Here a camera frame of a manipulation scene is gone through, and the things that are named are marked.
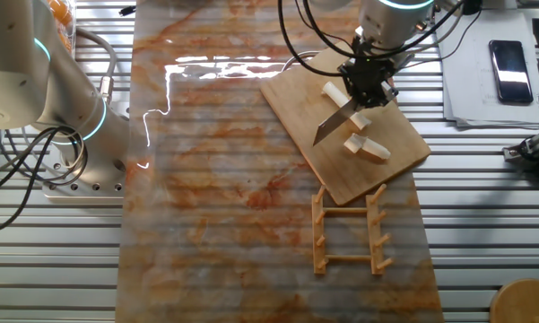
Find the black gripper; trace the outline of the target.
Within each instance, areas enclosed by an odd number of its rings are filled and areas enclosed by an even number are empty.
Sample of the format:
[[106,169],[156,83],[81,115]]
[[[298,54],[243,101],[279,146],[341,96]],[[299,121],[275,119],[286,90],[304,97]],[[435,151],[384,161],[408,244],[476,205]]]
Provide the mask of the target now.
[[361,36],[354,36],[351,49],[361,58],[349,58],[337,70],[343,78],[347,94],[356,101],[355,110],[384,107],[398,95],[398,90],[389,83],[394,75],[390,59],[371,59],[368,44]]

